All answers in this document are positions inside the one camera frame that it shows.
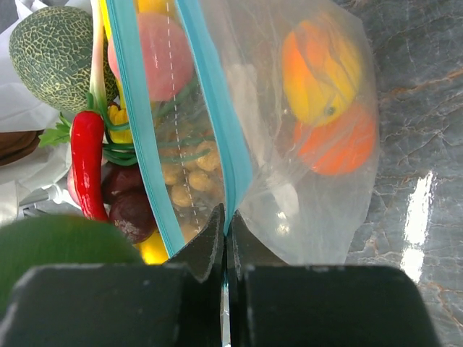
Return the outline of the yellow lemon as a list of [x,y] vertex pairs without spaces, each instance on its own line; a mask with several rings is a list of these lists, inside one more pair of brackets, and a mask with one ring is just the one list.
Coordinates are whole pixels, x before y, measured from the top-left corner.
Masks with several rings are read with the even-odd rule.
[[160,265],[169,259],[159,232],[152,233],[145,241],[136,244],[135,248],[147,265]]

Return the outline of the purple onion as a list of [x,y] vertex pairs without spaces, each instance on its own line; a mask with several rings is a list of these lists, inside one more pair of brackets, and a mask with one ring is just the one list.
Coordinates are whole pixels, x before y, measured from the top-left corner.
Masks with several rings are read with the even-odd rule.
[[71,197],[72,201],[76,204],[76,206],[79,207],[80,201],[75,189],[75,181],[72,168],[70,168],[67,175],[67,191],[69,192],[69,196]]

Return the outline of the dark purple passion fruit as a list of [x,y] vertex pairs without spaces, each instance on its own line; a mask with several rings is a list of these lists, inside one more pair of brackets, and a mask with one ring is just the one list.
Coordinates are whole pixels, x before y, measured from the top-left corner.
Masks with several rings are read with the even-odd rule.
[[157,227],[148,197],[141,189],[119,194],[111,204],[109,218],[133,244],[148,239]]

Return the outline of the white radish with leaves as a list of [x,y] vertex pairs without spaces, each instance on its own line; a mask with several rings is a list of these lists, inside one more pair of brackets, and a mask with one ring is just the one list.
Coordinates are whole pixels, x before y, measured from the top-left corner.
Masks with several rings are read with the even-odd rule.
[[39,147],[57,146],[61,143],[70,142],[72,124],[68,121],[62,112],[59,113],[59,121],[55,123],[54,128],[45,129],[39,136]]

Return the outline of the green lime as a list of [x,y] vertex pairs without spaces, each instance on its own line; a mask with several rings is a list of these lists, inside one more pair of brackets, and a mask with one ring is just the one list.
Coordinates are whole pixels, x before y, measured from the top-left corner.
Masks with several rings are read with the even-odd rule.
[[49,264],[142,264],[140,253],[110,223],[76,215],[42,215],[1,227],[1,311],[30,268]]

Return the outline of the pink peach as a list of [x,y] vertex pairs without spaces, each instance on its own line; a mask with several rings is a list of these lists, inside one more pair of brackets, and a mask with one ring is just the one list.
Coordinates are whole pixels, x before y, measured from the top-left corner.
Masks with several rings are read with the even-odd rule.
[[169,101],[192,79],[188,39],[172,18],[157,12],[137,14],[149,99]]

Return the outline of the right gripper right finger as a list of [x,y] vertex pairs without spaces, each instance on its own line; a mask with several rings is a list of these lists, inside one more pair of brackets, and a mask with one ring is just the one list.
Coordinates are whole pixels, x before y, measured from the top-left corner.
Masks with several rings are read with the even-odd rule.
[[233,346],[438,346],[413,281],[379,265],[291,266],[235,215],[226,238]]

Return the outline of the yellow banana bunch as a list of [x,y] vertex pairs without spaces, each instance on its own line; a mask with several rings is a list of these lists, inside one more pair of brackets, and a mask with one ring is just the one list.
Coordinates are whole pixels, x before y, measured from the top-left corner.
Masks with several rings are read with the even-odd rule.
[[[103,25],[108,40],[111,39],[111,24],[109,21],[109,12],[106,6],[106,1],[101,0],[101,14],[103,18]],[[176,17],[176,9],[174,1],[148,1],[138,0],[135,1],[135,7],[137,12],[158,12],[165,14],[168,17]],[[128,116],[124,101],[123,89],[120,81],[116,79],[116,86],[119,91],[120,104],[111,103],[108,110],[109,120],[113,125],[124,125],[128,124]],[[110,130],[109,138],[116,144],[132,144],[132,134],[129,129],[125,130]]]

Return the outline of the green netted melon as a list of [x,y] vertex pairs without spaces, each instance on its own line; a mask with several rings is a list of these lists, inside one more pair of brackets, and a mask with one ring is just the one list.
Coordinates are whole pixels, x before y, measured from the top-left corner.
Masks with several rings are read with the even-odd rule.
[[87,106],[92,55],[93,16],[77,7],[39,9],[9,38],[9,57],[22,83],[59,111]]

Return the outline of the red chili pepper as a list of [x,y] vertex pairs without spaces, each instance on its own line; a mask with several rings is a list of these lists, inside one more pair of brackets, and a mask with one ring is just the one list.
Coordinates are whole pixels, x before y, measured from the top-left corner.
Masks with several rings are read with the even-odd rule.
[[104,122],[93,111],[76,115],[70,137],[75,191],[83,215],[107,222],[109,217],[101,192],[101,160]]

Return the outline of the longan bunch with twigs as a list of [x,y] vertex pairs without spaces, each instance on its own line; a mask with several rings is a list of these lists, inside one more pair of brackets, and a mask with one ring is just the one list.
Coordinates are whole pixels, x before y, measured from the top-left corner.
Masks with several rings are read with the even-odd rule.
[[204,228],[215,206],[224,202],[216,143],[203,140],[159,150],[169,198],[186,242]]

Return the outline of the clear zip top bag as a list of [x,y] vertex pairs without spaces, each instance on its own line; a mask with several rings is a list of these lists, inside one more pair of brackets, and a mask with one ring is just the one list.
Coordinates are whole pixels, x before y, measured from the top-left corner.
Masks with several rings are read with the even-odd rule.
[[184,240],[169,198],[159,150],[213,140],[224,188],[224,202],[217,205],[224,209],[224,243],[233,217],[240,215],[286,264],[344,262],[368,212],[378,133],[372,154],[355,171],[326,176],[310,169],[297,157],[300,146],[293,134],[299,120],[284,93],[281,57],[285,37],[300,22],[335,24],[362,57],[363,77],[352,104],[375,112],[378,131],[372,54],[361,20],[332,1],[174,4],[172,19],[188,39],[199,88],[155,125],[137,24],[140,12],[135,1],[106,3],[108,60],[122,85],[145,191],[168,255],[174,257],[190,241]]

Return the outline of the green scallion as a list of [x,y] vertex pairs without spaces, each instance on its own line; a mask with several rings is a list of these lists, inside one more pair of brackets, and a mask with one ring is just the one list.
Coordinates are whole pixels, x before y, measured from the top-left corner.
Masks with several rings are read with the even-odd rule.
[[[155,125],[163,123],[168,115],[176,113],[178,107],[191,93],[199,88],[197,77],[193,77],[186,87],[180,90],[171,100],[154,102],[150,105],[151,116]],[[135,158],[135,145],[132,137],[124,138],[125,133],[132,133],[128,116],[122,119],[121,124],[116,124],[109,116],[110,105],[106,102],[106,88],[103,82],[90,81],[90,91],[86,93],[87,110],[92,111],[102,118],[103,122],[103,155],[112,163],[122,166],[132,165]]]

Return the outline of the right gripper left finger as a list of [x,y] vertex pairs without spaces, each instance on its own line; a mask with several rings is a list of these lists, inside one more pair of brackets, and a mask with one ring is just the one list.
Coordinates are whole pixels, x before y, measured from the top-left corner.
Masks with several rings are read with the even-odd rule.
[[163,265],[30,268],[1,311],[3,346],[220,346],[224,209]]

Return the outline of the yellow orange mango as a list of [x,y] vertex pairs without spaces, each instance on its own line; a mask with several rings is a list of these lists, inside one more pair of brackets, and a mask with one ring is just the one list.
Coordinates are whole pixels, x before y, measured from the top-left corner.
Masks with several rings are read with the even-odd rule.
[[281,62],[286,99],[304,124],[337,120],[359,92],[361,54],[331,22],[300,22],[284,39]]

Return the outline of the orange fruit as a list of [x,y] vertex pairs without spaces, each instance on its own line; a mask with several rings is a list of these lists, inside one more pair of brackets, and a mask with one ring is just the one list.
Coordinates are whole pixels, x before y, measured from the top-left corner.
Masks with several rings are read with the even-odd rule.
[[370,157],[377,140],[376,115],[361,103],[353,103],[337,120],[312,127],[297,122],[293,140],[300,146],[297,157],[314,172],[326,176],[350,174]]

